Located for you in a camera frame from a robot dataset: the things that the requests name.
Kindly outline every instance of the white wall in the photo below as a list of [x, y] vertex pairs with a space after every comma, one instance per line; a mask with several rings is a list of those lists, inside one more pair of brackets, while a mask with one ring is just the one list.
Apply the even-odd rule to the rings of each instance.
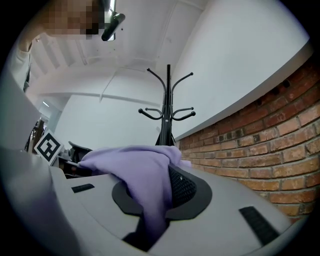
[[70, 148], [68, 141], [92, 150], [102, 147], [154, 145], [159, 121], [138, 113], [147, 106], [112, 98], [72, 95], [55, 129], [55, 135]]
[[173, 84], [194, 72], [176, 88], [174, 109], [194, 107], [196, 116], [174, 122], [172, 133], [183, 138], [264, 95], [309, 58], [308, 40], [278, 1], [210, 1], [172, 76]]
[[58, 70], [38, 80], [27, 92], [29, 95], [55, 97], [103, 94], [154, 104], [161, 103], [163, 97], [161, 83], [147, 71], [101, 66], [99, 63]]
[[162, 107], [163, 86], [148, 72], [98, 64], [72, 66], [35, 84], [28, 93], [35, 92], [39, 99], [72, 94], [54, 132], [65, 148], [70, 148], [69, 141], [93, 150], [157, 141], [161, 121], [138, 113], [138, 109]]
[[47, 107], [46, 105], [44, 104], [41, 104], [40, 108], [38, 109], [39, 112], [41, 114], [43, 114], [48, 120], [50, 119], [51, 115], [53, 114], [52, 113], [52, 108], [50, 107]]
[[46, 103], [50, 103], [55, 106], [59, 111], [64, 111], [65, 106], [67, 105], [70, 97], [44, 97]]

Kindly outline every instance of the lavender fabric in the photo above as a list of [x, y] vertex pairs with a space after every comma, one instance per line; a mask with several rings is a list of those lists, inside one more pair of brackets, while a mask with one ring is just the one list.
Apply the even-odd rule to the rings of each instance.
[[125, 181], [132, 198], [143, 207], [148, 237], [156, 241], [166, 230], [165, 214], [172, 208], [168, 165], [191, 166], [175, 146], [102, 148], [88, 153], [79, 165], [92, 175], [113, 174]]

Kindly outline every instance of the red brick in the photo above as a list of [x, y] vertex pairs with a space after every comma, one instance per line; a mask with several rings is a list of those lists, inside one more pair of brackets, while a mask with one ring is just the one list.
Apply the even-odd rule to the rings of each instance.
[[199, 141], [199, 136], [196, 135], [196, 134], [193, 134], [193, 135], [191, 136], [191, 139], [192, 139], [192, 142], [193, 142], [193, 143], [198, 142], [198, 141]]
[[284, 150], [282, 153], [283, 161], [285, 163], [304, 159], [306, 157], [305, 145], [289, 148], [287, 150]]
[[289, 148], [291, 146], [308, 141], [316, 136], [315, 130], [312, 126], [302, 128], [295, 133], [291, 133], [284, 137], [278, 138], [270, 142], [271, 151], [277, 151]]
[[302, 97], [303, 103], [309, 107], [320, 100], [320, 85], [314, 86]]
[[279, 94], [282, 95], [284, 94], [285, 92], [288, 91], [288, 89], [284, 86], [283, 82], [280, 83], [278, 86], [277, 86], [278, 90], [279, 90]]
[[203, 141], [204, 145], [211, 145], [211, 144], [214, 144], [215, 143], [215, 140], [214, 138], [207, 138]]
[[265, 128], [264, 123], [262, 122], [262, 120], [259, 120], [257, 122], [248, 124], [247, 126], [244, 127], [244, 132], [245, 134], [249, 135], [249, 134], [254, 134], [257, 132], [262, 131]]
[[200, 152], [210, 152], [210, 151], [218, 151], [218, 150], [220, 150], [220, 144], [213, 144], [213, 145], [200, 147]]
[[248, 170], [217, 168], [215, 174], [236, 178], [248, 178]]
[[206, 158], [206, 159], [213, 159], [213, 158], [215, 158], [215, 153], [214, 153], [214, 152], [204, 153], [204, 158]]
[[201, 141], [198, 141], [198, 142], [193, 142], [190, 144], [190, 148], [197, 148], [197, 147], [201, 147], [204, 145], [204, 142], [201, 140]]
[[202, 135], [212, 132], [212, 130], [214, 129], [214, 127], [215, 127], [215, 124], [212, 124], [212, 125], [207, 126], [206, 128], [203, 128], [203, 129], [202, 129]]
[[279, 189], [279, 181], [262, 181], [262, 180], [238, 180], [243, 185], [257, 191], [276, 191]]
[[265, 95], [263, 95], [260, 98], [261, 106], [273, 101], [275, 98], [276, 98], [276, 96], [274, 93], [272, 93], [271, 91], [267, 92]]
[[310, 202], [310, 203], [305, 203], [302, 204], [302, 209], [300, 210], [301, 214], [310, 214], [315, 208], [316, 203], [315, 202]]
[[319, 169], [319, 159], [310, 158], [306, 161], [281, 165], [273, 168], [273, 177], [290, 177], [301, 174], [307, 174]]
[[225, 134], [233, 130], [232, 123], [230, 120], [228, 121], [220, 121], [218, 124], [219, 134]]
[[250, 114], [243, 115], [243, 116], [240, 116], [239, 118], [235, 119], [233, 121], [233, 128], [237, 129], [242, 126], [251, 124], [255, 121], [258, 121], [258, 120], [264, 118], [265, 116], [267, 116], [268, 113], [269, 112], [266, 107], [260, 107]]
[[205, 153], [194, 153], [194, 158], [205, 158]]
[[302, 126], [309, 124], [313, 120], [320, 117], [320, 104], [309, 108], [306, 112], [301, 113], [298, 117]]
[[283, 121], [286, 121], [294, 115], [298, 114], [304, 108], [305, 106], [302, 102], [302, 99], [299, 99], [298, 101], [285, 106], [281, 109], [281, 111], [266, 117], [264, 119], [265, 126], [271, 127], [282, 123]]
[[198, 164], [192, 164], [192, 168], [197, 169], [197, 170], [201, 170], [201, 171], [205, 170], [204, 166], [198, 165]]
[[269, 199], [269, 193], [258, 193], [261, 197], [263, 197], [264, 199]]
[[317, 198], [316, 190], [305, 190], [297, 192], [270, 193], [269, 200], [272, 203], [295, 204], [309, 203]]
[[235, 140], [221, 143], [221, 150], [235, 149], [236, 147], [237, 147], [237, 141]]
[[283, 108], [285, 105], [287, 105], [287, 103], [288, 103], [288, 101], [284, 96], [277, 98], [275, 101], [273, 101], [269, 104], [269, 108], [270, 108], [271, 113]]
[[247, 136], [247, 137], [243, 137], [243, 138], [238, 139], [238, 145], [240, 147], [253, 145], [254, 143], [255, 143], [255, 141], [254, 141], [253, 136]]
[[306, 145], [307, 151], [310, 155], [320, 152], [320, 138], [317, 138], [314, 141], [309, 142]]
[[299, 129], [298, 119], [296, 117], [292, 118], [292, 119], [278, 125], [277, 129], [279, 131], [280, 136], [292, 133], [292, 132]]
[[315, 132], [317, 135], [320, 135], [320, 119], [314, 122]]
[[288, 216], [296, 216], [299, 214], [300, 205], [299, 204], [293, 204], [293, 205], [278, 204], [277, 208]]
[[189, 149], [183, 150], [182, 153], [189, 154], [189, 153], [192, 153], [192, 152], [191, 152], [191, 149], [189, 148]]
[[306, 176], [306, 186], [313, 187], [320, 184], [320, 172]]
[[256, 102], [252, 102], [251, 104], [249, 104], [249, 105], [245, 106], [243, 109], [241, 109], [239, 111], [239, 114], [240, 114], [240, 116], [244, 116], [244, 115], [247, 115], [247, 114], [253, 112], [256, 109], [257, 109]]
[[239, 160], [239, 167], [266, 167], [281, 164], [280, 154], [267, 154], [242, 158]]
[[195, 136], [200, 137], [203, 134], [204, 130], [198, 130], [197, 132], [194, 133]]
[[205, 140], [214, 136], [218, 135], [218, 130], [217, 129], [213, 129], [209, 132], [205, 132], [205, 130], [203, 130], [203, 134], [200, 136], [200, 140]]
[[204, 166], [203, 170], [207, 173], [216, 174], [216, 168], [215, 167], [208, 167]]
[[237, 159], [224, 159], [222, 160], [223, 167], [238, 167]]
[[282, 180], [281, 190], [299, 190], [305, 186], [305, 177], [287, 178]]
[[227, 158], [227, 151], [222, 151], [222, 152], [216, 152], [215, 153], [215, 158]]
[[315, 83], [319, 80], [319, 75], [317, 72], [310, 73], [307, 77], [301, 80], [297, 86], [293, 87], [292, 90], [287, 95], [289, 101], [293, 101], [309, 90]]
[[187, 150], [187, 149], [189, 149], [190, 148], [190, 145], [189, 144], [187, 144], [187, 145], [182, 145], [182, 149], [183, 150]]
[[200, 165], [200, 159], [193, 158], [193, 159], [190, 159], [190, 162], [195, 165]]
[[268, 144], [264, 143], [264, 144], [258, 144], [255, 146], [251, 146], [249, 147], [249, 156], [256, 156], [256, 155], [262, 155], [262, 154], [266, 154], [268, 153]]
[[269, 179], [272, 176], [271, 169], [250, 169], [250, 178]]
[[198, 153], [198, 152], [200, 152], [200, 147], [190, 148], [190, 152], [191, 153]]
[[190, 144], [190, 143], [192, 143], [191, 135], [188, 136], [188, 137], [185, 137], [183, 140], [184, 140], [184, 143], [185, 143], [185, 144]]
[[247, 151], [244, 149], [231, 150], [226, 153], [227, 158], [244, 158], [247, 156]]
[[221, 167], [221, 160], [219, 160], [219, 159], [201, 159], [200, 164], [203, 166]]
[[184, 152], [183, 152], [183, 153], [182, 153], [182, 157], [183, 157], [183, 158], [189, 158], [189, 157], [190, 157], [190, 154], [189, 154], [189, 153], [184, 153]]
[[272, 140], [277, 137], [277, 132], [274, 128], [264, 130], [259, 133], [260, 141], [259, 142], [266, 142]]
[[308, 61], [297, 69], [292, 75], [288, 77], [288, 81], [295, 86], [301, 79], [307, 76], [312, 70], [312, 65]]

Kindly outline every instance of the black mesh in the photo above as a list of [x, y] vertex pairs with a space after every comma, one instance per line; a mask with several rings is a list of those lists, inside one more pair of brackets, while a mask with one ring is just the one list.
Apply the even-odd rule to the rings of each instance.
[[197, 191], [196, 184], [173, 169], [169, 169], [172, 189], [173, 208], [179, 207], [194, 197]]

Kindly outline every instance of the brick wall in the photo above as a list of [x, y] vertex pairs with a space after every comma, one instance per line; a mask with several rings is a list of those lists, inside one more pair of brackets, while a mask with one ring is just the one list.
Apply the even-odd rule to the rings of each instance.
[[273, 90], [180, 141], [194, 168], [235, 179], [290, 216], [320, 193], [320, 67], [310, 58]]

